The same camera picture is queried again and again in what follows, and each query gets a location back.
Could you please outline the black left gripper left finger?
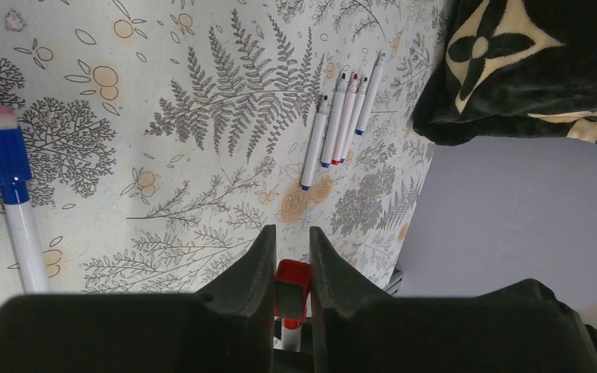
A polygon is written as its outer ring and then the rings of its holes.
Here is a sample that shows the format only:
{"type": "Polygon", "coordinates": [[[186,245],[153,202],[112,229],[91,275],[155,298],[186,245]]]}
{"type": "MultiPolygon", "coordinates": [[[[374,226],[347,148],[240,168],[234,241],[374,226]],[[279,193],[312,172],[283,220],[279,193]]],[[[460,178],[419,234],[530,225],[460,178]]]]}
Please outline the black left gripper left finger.
{"type": "Polygon", "coordinates": [[[0,307],[0,372],[269,372],[276,228],[194,293],[22,295],[0,307]]]}

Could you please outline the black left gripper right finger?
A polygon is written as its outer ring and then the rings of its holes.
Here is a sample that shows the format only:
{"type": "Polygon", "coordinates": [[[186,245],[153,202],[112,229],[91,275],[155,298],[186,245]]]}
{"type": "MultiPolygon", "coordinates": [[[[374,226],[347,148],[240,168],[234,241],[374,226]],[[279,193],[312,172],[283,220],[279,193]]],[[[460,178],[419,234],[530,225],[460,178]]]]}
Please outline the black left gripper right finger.
{"type": "Polygon", "coordinates": [[[309,231],[318,372],[597,372],[597,329],[526,279],[471,298],[394,298],[309,231]]]}

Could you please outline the red marker black eraser cap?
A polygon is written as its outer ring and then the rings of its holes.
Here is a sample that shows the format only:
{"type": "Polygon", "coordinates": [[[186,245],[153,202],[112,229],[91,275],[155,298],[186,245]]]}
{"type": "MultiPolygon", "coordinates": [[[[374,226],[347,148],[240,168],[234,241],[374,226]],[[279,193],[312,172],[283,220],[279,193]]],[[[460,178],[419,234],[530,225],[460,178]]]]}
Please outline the red marker black eraser cap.
{"type": "Polygon", "coordinates": [[[274,277],[275,316],[281,321],[283,350],[300,352],[302,325],[307,314],[311,287],[311,266],[297,260],[283,259],[274,277]]]}

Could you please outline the white marker body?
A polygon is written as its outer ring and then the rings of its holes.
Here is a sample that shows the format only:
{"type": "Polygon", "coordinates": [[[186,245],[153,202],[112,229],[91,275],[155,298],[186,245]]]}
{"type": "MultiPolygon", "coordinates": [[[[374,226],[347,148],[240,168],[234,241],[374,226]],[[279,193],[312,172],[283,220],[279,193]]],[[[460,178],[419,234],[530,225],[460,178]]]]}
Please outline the white marker body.
{"type": "Polygon", "coordinates": [[[368,119],[370,117],[375,102],[375,96],[378,92],[380,82],[382,81],[382,74],[386,66],[386,60],[386,53],[381,53],[375,63],[375,67],[372,71],[371,78],[368,81],[365,100],[363,102],[363,106],[361,108],[358,122],[354,131],[354,133],[358,136],[362,136],[366,131],[368,119]]]}

